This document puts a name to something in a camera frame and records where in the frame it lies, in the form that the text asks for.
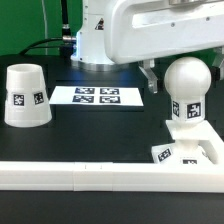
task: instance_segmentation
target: black cable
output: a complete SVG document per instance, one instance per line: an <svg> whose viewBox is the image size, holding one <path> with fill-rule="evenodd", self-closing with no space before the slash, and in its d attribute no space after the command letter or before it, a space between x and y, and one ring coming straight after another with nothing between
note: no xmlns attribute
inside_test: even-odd
<svg viewBox="0 0 224 224"><path fill-rule="evenodd" d="M49 43L49 42L53 42L53 41L62 41L61 37L54 37L54 38L48 38L48 39L44 39L44 40L40 40L37 41L31 45L29 45L27 48L25 48L24 50L20 51L19 54L20 55L25 55L27 51L29 51L30 49L33 49L33 47L39 45L39 44L44 44L44 43Z"/></svg>
<svg viewBox="0 0 224 224"><path fill-rule="evenodd" d="M68 9L67 9L67 1L61 0L61 11L62 11L62 23L68 24Z"/></svg>
<svg viewBox="0 0 224 224"><path fill-rule="evenodd" d="M68 7L67 0L61 0L61 14L62 14L62 36L71 36L71 30L68 23Z"/></svg>

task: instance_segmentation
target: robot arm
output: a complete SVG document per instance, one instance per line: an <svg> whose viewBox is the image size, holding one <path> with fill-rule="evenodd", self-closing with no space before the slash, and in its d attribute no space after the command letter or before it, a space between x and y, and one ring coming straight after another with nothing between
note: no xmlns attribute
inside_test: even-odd
<svg viewBox="0 0 224 224"><path fill-rule="evenodd" d="M224 46L223 21L224 1L111 0L105 51L123 64Z"/></svg>

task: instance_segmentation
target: cable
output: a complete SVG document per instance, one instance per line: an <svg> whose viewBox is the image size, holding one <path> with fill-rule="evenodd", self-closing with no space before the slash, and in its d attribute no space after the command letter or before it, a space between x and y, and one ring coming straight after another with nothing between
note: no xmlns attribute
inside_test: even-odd
<svg viewBox="0 0 224 224"><path fill-rule="evenodd" d="M62 36L71 36L71 30L68 23L67 0L61 0L61 13L62 13Z"/></svg>
<svg viewBox="0 0 224 224"><path fill-rule="evenodd" d="M40 44L53 42L53 41L62 41L62 38L61 38L61 37L54 37L54 38L48 38L48 39L45 39L45 40L37 41L37 42L35 42L35 43L29 45L29 46L28 46L27 48L25 48L24 50L20 51L19 54L20 54L20 55L25 55L26 52L29 51L30 49L33 49L33 47L36 47L37 45L40 45Z"/></svg>
<svg viewBox="0 0 224 224"><path fill-rule="evenodd" d="M46 13L46 7L45 7L45 1L41 0L42 3L42 9L43 9L43 16L44 16L44 33L45 33L45 39L48 39L48 22L47 22L47 13Z"/></svg>

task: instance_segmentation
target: white robot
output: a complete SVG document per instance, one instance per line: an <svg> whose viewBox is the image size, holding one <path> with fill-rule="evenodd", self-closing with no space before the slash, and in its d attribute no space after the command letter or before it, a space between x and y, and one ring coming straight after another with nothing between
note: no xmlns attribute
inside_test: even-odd
<svg viewBox="0 0 224 224"><path fill-rule="evenodd" d="M155 58L215 48L214 66L220 68L222 78L223 21L224 1L84 0L83 26L71 59L74 66L95 71L140 62L150 90L156 93L157 77L151 70ZM173 121L167 121L167 125L175 143L153 147L155 163L222 161L222 156L218 159L214 155L221 153L224 145L217 136L219 144L209 138L215 131L204 121L205 93L210 83L210 71L199 59L183 58L170 66L165 85L172 99ZM206 151L203 142L205 148L213 148L216 153Z"/></svg>

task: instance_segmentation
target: white base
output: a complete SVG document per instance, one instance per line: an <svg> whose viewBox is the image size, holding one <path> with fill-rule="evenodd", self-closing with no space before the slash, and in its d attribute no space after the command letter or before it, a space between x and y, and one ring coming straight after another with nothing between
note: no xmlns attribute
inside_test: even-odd
<svg viewBox="0 0 224 224"><path fill-rule="evenodd" d="M152 147L155 163L169 165L212 165L205 150L201 146L194 151L175 150L174 144Z"/></svg>

